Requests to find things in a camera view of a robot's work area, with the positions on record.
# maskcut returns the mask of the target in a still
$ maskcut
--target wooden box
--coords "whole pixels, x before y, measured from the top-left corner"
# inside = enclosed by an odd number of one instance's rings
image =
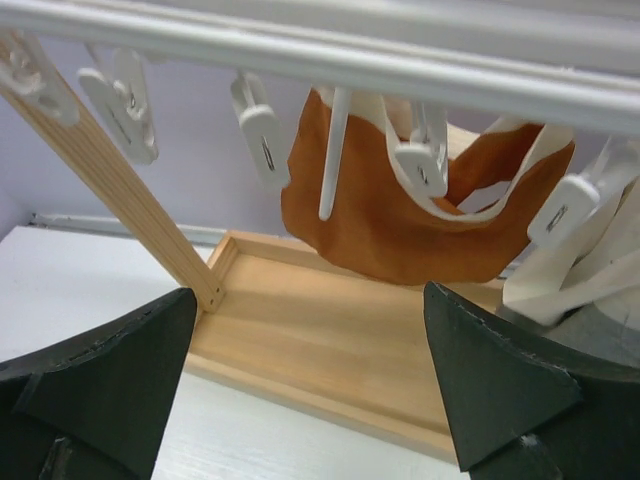
[[[422,288],[365,279],[296,240],[240,232],[208,265],[226,294],[200,314],[188,371],[455,461]],[[451,287],[488,310],[500,301],[498,281]]]

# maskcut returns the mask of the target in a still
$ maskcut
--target rack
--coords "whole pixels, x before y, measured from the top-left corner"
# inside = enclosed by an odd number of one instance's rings
[[[640,131],[640,81],[629,78],[640,70],[640,7],[623,0],[545,2],[547,9],[530,0],[178,3],[0,0],[0,26],[548,123]]]

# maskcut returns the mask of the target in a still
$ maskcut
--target table surface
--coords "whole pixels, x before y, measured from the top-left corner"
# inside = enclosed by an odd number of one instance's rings
[[[211,250],[197,248],[204,258]],[[0,243],[0,361],[176,288],[135,240],[17,227]],[[154,480],[468,479],[457,467],[183,374]]]

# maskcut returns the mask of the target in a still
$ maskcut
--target wooden pole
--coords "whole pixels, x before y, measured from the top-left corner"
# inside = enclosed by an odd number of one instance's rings
[[[8,53],[0,42],[0,59],[6,61]],[[167,272],[194,290],[200,308],[215,311],[224,295],[221,282],[75,93],[80,121],[72,127],[63,127],[8,90],[0,93]]]

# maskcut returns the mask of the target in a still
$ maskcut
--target brown cloth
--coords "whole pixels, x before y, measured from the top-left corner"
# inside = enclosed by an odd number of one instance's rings
[[[574,151],[573,142],[536,163],[520,179],[504,209],[478,222],[439,219],[422,210],[397,182],[386,137],[349,115],[331,217],[318,218],[331,110],[311,91],[289,156],[291,183],[282,191],[287,230],[339,267],[401,285],[486,282],[528,245],[527,227]],[[510,181],[542,125],[485,133],[449,161],[449,190],[434,199],[445,212],[475,190]]]

